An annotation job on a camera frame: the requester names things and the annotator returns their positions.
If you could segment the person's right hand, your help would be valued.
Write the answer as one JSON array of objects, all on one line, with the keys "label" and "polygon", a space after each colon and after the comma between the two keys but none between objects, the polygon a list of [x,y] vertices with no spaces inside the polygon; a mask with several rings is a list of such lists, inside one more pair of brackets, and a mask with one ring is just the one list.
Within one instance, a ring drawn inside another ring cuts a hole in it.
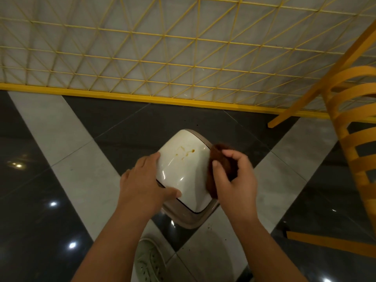
[{"label": "person's right hand", "polygon": [[222,150],[237,161],[237,177],[226,188],[217,188],[218,200],[233,228],[235,225],[257,221],[257,180],[248,157],[236,150]]}]

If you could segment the person's left hand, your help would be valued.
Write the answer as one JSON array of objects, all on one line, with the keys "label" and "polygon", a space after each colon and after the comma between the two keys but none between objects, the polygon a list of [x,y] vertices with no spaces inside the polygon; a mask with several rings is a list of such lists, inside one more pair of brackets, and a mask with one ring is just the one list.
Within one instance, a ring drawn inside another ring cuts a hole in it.
[{"label": "person's left hand", "polygon": [[160,152],[143,156],[131,170],[127,170],[120,179],[120,194],[114,216],[126,221],[147,222],[162,205],[162,188],[157,184],[157,161]]}]

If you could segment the brown cleaning cloth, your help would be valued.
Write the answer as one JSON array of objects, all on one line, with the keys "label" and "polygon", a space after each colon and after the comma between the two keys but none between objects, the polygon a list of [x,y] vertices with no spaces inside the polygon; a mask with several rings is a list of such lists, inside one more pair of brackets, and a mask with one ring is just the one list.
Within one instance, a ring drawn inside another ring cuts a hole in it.
[{"label": "brown cleaning cloth", "polygon": [[222,150],[230,150],[230,146],[226,144],[214,144],[210,148],[210,155],[208,161],[208,170],[207,170],[207,178],[206,178],[206,190],[210,194],[212,199],[218,199],[217,195],[217,187],[214,181],[213,175],[213,161],[219,161],[219,163],[223,166],[223,169],[228,177],[229,181],[232,181],[237,177],[238,172],[238,164],[237,161],[231,157],[225,156]]}]

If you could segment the white swing bin lid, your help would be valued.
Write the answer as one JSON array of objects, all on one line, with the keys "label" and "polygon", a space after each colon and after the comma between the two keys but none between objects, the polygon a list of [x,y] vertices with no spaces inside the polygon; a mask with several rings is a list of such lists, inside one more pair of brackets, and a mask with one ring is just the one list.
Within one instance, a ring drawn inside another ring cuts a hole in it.
[{"label": "white swing bin lid", "polygon": [[181,192],[178,200],[194,214],[212,201],[206,189],[211,143],[197,132],[182,129],[159,150],[156,179]]}]

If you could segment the person's left forearm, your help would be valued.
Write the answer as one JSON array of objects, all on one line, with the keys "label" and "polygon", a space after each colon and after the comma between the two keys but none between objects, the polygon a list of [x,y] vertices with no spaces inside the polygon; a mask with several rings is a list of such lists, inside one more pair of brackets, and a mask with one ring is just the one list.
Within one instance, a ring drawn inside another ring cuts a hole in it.
[{"label": "person's left forearm", "polygon": [[138,242],[149,220],[126,221],[114,213],[71,282],[131,282]]}]

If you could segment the person's right forearm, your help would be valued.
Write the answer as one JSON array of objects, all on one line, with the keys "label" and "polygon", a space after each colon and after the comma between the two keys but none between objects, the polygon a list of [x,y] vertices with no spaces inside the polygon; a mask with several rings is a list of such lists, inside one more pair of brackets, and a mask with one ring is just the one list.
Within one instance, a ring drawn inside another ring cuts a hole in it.
[{"label": "person's right forearm", "polygon": [[257,217],[231,218],[255,282],[308,282]]}]

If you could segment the beige trash bin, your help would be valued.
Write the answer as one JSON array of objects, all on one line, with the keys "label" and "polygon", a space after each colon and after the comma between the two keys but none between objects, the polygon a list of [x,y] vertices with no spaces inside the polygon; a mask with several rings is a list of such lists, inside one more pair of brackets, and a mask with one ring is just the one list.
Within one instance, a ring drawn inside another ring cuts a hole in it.
[{"label": "beige trash bin", "polygon": [[174,224],[178,224],[185,229],[195,229],[200,227],[210,217],[218,205],[218,200],[212,199],[202,213],[194,214],[178,199],[175,199],[165,202],[162,210],[171,218]]}]

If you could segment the person's pale green shoe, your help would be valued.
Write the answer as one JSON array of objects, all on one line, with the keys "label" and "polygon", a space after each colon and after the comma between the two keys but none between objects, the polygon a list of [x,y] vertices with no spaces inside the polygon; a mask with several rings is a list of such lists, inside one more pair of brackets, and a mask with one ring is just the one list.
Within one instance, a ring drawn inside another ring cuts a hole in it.
[{"label": "person's pale green shoe", "polygon": [[134,267],[139,282],[173,282],[160,249],[150,238],[138,242]]}]

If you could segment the yellow slatted chair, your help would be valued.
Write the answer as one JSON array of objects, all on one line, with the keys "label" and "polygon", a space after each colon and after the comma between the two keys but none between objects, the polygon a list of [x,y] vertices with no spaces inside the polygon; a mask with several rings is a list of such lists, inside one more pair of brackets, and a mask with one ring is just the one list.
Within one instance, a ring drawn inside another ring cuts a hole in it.
[{"label": "yellow slatted chair", "polygon": [[376,19],[357,38],[351,47],[340,57],[332,68],[298,99],[291,107],[271,120],[267,126],[274,128],[321,95],[326,111],[332,122],[338,141],[343,150],[350,172],[363,206],[376,236],[376,181],[369,180],[367,171],[376,170],[376,153],[360,156],[356,147],[376,142],[376,127],[349,133],[352,122],[365,122],[373,117],[376,120],[376,102],[341,111],[345,102],[361,96],[376,96],[376,82],[345,84],[345,81],[360,76],[376,77],[376,67],[352,64],[376,42]]}]

